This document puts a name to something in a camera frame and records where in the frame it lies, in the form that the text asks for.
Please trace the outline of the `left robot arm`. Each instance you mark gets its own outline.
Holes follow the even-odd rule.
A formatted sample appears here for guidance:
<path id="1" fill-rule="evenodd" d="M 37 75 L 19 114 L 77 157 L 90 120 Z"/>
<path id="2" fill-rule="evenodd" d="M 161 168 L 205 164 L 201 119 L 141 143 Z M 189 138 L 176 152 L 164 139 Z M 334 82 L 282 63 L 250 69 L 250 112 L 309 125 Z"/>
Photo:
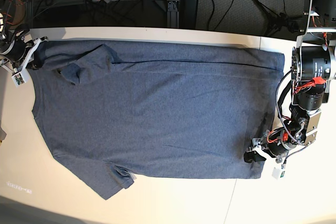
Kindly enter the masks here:
<path id="1" fill-rule="evenodd" d="M 335 79 L 335 0 L 305 0 L 302 23 L 281 13 L 274 27 L 298 33 L 292 49 L 291 77 L 275 102 L 281 127 L 254 138 L 244 153 L 246 163 L 275 159 L 286 165 L 295 148 L 311 145 L 317 136 L 322 104 L 327 103 Z"/>

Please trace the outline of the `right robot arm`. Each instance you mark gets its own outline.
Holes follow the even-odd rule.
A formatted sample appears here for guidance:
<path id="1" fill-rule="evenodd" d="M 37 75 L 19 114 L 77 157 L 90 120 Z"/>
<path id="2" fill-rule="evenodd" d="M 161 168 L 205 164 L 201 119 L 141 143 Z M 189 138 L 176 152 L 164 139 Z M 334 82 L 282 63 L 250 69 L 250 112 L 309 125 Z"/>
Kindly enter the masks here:
<path id="1" fill-rule="evenodd" d="M 17 8 L 24 10 L 27 0 L 1 0 L 1 67 L 10 72 L 22 72 L 25 68 L 37 70 L 43 66 L 42 60 L 35 56 L 39 44 L 48 40 L 25 41 L 30 32 L 29 25 L 24 23 L 26 15 L 16 21 Z"/>

